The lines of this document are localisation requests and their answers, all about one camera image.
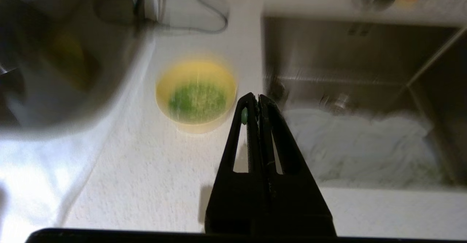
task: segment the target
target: green object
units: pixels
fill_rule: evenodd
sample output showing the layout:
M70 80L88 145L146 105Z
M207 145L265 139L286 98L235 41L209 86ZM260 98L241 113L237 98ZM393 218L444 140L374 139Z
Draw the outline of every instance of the green object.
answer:
M177 88L169 100L172 117L179 122L203 123L225 111L225 92L210 83L189 83Z
M242 123L243 123L243 125L247 125L247 119L248 119L248 109L247 109L247 107L245 107L242 110Z

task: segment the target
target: bowl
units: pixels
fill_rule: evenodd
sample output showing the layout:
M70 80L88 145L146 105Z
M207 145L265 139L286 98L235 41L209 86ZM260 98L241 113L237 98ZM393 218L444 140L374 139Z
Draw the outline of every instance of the bowl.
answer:
M179 130L200 134L214 130L235 103L237 83L220 62L190 60L167 70L156 83L159 109Z

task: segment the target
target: white countertop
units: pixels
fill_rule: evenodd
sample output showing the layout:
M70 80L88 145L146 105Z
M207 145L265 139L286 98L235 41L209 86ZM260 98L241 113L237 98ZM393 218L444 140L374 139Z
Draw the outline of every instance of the white countertop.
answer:
M382 21L460 23L427 13L363 15L349 0L228 0L218 35L162 35L142 84L133 85L64 227L200 232L232 117L203 135L178 132L155 103L160 72L190 55L223 57L239 77L238 97L262 92L262 12ZM467 239L467 193L321 188L339 236Z

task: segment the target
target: cable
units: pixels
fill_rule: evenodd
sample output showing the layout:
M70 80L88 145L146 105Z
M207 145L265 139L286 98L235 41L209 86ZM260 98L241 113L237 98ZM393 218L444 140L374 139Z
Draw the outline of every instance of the cable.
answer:
M169 24L165 24L165 23L161 23L159 22L159 25L162 25L164 27L168 27L170 29L174 29L174 30L188 30L188 31L197 31L197 32L202 32L202 33L207 33L207 34L219 34L223 31L225 31L228 27L228 24L229 24L229 20L228 20L228 17L226 15L224 15L222 12L220 12L220 10L216 9L215 7L213 7L212 5L209 5L207 2L205 2L204 0L197 0L201 5L203 5L204 7L212 10L213 12L215 12L215 14L219 15L219 17L221 17L221 19L224 21L224 25L222 28L220 28L219 30L205 30L203 28L198 28L198 27L176 27L176 26L172 26L172 25L169 25Z

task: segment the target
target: white towel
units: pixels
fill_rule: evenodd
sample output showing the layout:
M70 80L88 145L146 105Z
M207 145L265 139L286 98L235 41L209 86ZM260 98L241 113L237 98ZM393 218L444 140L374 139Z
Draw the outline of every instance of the white towel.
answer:
M370 120L317 109L290 110L284 117L321 185L426 188L445 181L424 140L427 127L414 118Z
M52 140L0 140L0 242L60 224L95 164L112 121Z

